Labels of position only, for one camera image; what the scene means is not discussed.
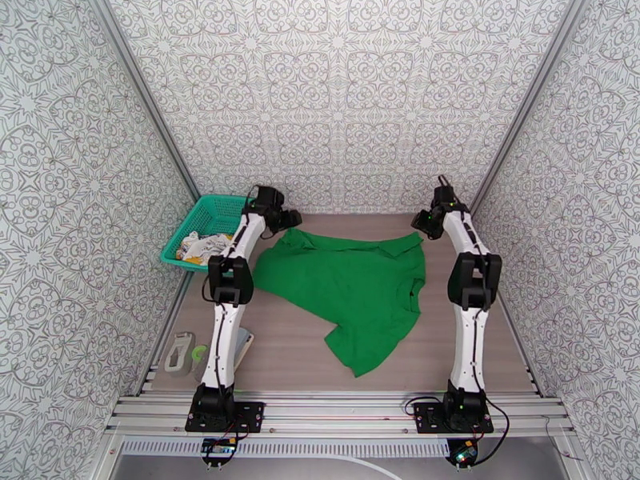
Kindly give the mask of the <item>grey flat pad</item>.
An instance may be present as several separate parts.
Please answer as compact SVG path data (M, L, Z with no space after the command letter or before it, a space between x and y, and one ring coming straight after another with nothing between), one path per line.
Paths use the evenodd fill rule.
M240 327L237 333L234 350L234 371L236 371L254 342L254 335L246 328Z

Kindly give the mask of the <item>controller board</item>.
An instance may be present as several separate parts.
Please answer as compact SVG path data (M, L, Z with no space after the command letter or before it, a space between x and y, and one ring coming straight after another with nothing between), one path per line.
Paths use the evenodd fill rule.
M201 460L208 468L222 468L233 459L238 448L234 438L204 438L201 444Z
M448 439L449 454L446 460L457 468L472 467L478 459L478 442L473 439Z

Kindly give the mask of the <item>aluminium rail frame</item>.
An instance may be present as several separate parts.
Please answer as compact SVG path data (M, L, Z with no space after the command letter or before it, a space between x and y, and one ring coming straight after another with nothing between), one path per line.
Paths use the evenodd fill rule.
M402 392L238 392L240 402L265 404L261 438L415 438L410 393ZM190 393L151 391L117 400L106 431L113 434L185 436ZM488 398L492 437L570 437L576 434L558 398L535 393Z

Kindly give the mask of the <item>white printed shirt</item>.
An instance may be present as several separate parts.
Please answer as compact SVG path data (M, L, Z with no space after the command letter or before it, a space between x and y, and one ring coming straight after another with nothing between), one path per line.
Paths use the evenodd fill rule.
M182 239L175 251L175 257L182 262L206 266L210 257L220 255L228 249L232 237L231 234L201 236L193 231Z

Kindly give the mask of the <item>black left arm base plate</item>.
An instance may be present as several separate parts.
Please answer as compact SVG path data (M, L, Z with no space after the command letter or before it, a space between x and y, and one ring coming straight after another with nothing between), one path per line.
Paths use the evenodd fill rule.
M185 431L194 433L259 433L263 402L230 402L223 406L195 402L186 418Z

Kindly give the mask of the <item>teal plastic basket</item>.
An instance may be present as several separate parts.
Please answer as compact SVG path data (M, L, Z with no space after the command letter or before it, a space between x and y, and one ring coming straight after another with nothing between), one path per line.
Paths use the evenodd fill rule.
M206 265L201 266L176 258L182 240L194 231L199 237L213 234L234 236L237 228L245 220L242 216L245 201L245 196L209 194L200 197L163 248L160 253L161 261L188 272L207 274Z

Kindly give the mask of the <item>right controller board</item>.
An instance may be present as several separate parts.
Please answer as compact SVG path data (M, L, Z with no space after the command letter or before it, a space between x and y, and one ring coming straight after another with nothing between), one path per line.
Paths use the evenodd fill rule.
M472 467L478 459L478 442L473 439L448 439L449 454L446 460L457 468Z

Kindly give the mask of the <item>aluminium corner post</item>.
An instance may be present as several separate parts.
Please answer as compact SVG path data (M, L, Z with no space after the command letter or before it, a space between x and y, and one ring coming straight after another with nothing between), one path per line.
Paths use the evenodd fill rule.
M188 170L176 143L175 137L159 109L157 101L150 89L150 85L147 82L142 68L140 67L138 60L126 39L125 33L116 18L109 0L87 1L102 28L105 39L112 46L116 59L125 72L132 90L137 95L140 105L146 112L146 115L163 148L170 156L188 190L188 193L192 197L193 201L196 202L202 194L199 191L193 176Z
M558 26L550 39L550 43L542 56L542 60L538 64L538 68L534 72L534 76L526 88L513 120L508 125L498 150L488 167L486 175L483 178L472 203L470 204L470 212L472 215L476 215L480 209L485 196L492 187L493 182L506 160L506 157L511 151L512 146L517 141L527 119L536 107L538 99L544 93L546 85L550 81L554 71L557 69L557 65L562 60L563 52L574 35L585 8L587 8L589 4L590 0L568 1L562 17L560 18L560 22L558 23Z

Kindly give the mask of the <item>green t-shirt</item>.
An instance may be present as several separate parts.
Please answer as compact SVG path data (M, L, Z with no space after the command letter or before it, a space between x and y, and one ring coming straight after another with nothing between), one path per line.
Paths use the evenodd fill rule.
M326 345L359 378L384 363L418 321L426 260L416 232L361 241L291 229L260 254L253 279L332 323Z

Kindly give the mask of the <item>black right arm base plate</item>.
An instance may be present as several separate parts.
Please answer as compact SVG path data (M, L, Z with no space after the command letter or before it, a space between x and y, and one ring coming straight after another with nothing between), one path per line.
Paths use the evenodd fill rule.
M437 402L413 404L419 434L491 434L492 418L486 406L445 406Z

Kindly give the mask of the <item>grey handheld device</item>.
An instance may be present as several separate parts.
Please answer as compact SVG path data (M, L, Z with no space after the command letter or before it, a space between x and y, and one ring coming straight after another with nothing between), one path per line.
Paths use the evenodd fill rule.
M183 377L191 372L195 335L189 331L178 332L164 361L164 371L172 377Z

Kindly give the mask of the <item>left controller board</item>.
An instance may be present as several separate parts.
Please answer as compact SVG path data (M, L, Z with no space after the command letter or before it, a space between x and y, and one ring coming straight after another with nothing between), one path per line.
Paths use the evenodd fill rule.
M238 448L234 438L204 438L201 444L201 460L208 468L222 468L233 459Z

